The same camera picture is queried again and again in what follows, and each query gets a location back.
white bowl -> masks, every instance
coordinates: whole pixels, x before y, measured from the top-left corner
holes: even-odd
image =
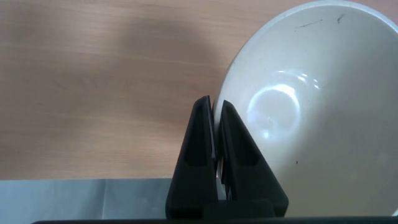
[[[283,12],[241,49],[215,105],[236,107],[289,198],[287,216],[398,208],[398,28],[366,6]]]

black object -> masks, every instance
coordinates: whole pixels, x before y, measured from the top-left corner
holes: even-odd
[[[193,105],[166,201],[167,220],[45,221],[35,224],[268,223],[398,224],[398,217],[283,218],[289,201],[234,106],[224,101],[215,147],[210,97]],[[216,167],[227,200],[218,200]]]

wood grain surface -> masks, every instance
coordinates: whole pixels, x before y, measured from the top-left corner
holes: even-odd
[[[0,0],[0,179],[171,177],[193,102],[303,2]]]

gray surface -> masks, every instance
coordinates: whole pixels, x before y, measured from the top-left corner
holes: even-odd
[[[0,182],[0,223],[102,218],[105,180]]]
[[[165,218],[171,179],[0,181],[0,223]],[[219,199],[225,199],[217,181]]]
[[[166,218],[171,179],[108,180],[104,219]]]

wooden table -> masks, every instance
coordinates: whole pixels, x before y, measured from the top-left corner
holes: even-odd
[[[171,177],[193,102],[303,2],[1,0],[0,179]]]

